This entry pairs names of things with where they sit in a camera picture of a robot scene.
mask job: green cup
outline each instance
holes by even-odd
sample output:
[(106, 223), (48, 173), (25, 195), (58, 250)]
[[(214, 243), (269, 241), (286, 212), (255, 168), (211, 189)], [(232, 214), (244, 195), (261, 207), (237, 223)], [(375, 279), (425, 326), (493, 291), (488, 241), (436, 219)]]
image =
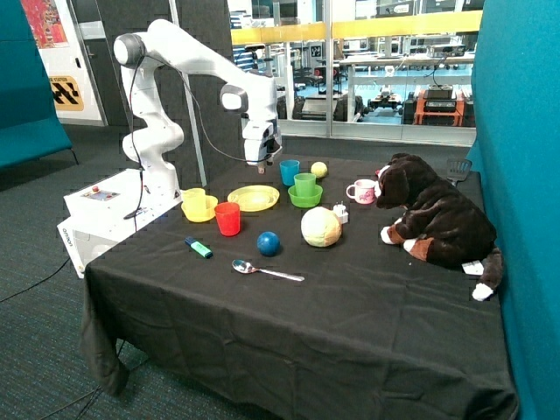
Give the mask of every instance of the green cup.
[(294, 177), (296, 195), (298, 197), (311, 197), (315, 195), (317, 177), (312, 173), (299, 173)]

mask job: cup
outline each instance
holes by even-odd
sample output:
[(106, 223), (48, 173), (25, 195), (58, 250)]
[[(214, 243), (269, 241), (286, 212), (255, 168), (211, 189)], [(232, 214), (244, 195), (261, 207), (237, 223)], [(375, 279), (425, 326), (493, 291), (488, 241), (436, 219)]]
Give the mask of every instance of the cup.
[(202, 214), (207, 210), (207, 192), (204, 188), (191, 188), (181, 193), (185, 209), (190, 214)]
[(296, 195), (298, 197), (311, 197), (315, 195), (317, 177), (312, 173), (299, 173), (294, 177)]
[(280, 162), (280, 175), (285, 186), (294, 185), (294, 176), (299, 173), (298, 160), (284, 160)]
[(237, 203), (220, 203), (214, 209), (218, 228), (224, 236), (235, 236), (242, 229), (242, 213)]
[[(350, 190), (354, 189), (354, 194), (350, 194)], [(350, 199), (354, 199), (356, 203), (371, 204), (375, 198), (375, 181), (371, 179), (358, 179), (346, 189), (346, 195)]]

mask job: bowl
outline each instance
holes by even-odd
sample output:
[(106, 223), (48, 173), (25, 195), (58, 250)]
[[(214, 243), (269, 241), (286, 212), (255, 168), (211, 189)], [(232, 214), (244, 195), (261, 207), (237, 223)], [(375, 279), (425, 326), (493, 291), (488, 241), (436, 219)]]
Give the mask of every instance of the bowl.
[(315, 193), (313, 195), (309, 197), (299, 197), (296, 195), (296, 186), (294, 185), (288, 188), (288, 194), (290, 195), (291, 204), (296, 207), (315, 207), (321, 201), (323, 187), (321, 185), (315, 185)]
[(185, 214), (186, 218), (189, 221), (194, 222), (202, 222), (202, 221), (210, 221), (216, 215), (214, 209), (218, 205), (218, 199), (213, 197), (212, 195), (206, 196), (206, 210), (204, 212), (193, 213), (189, 212), (188, 208), (186, 208), (185, 203), (181, 204), (181, 208), (183, 209), (183, 213)]

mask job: blue ball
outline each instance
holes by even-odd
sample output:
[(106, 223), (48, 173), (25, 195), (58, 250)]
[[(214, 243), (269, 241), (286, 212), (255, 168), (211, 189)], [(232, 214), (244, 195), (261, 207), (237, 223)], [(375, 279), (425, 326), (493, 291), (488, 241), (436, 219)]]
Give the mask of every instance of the blue ball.
[(280, 249), (280, 239), (274, 232), (264, 232), (256, 240), (256, 247), (264, 256), (274, 256)]

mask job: blue cup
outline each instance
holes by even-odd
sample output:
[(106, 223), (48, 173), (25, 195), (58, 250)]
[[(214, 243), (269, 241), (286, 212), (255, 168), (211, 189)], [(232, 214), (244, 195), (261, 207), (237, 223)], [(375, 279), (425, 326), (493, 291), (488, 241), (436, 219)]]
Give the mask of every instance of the blue cup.
[(294, 177), (299, 174), (299, 161), (283, 160), (280, 162), (280, 174), (285, 186), (293, 186), (295, 184)]

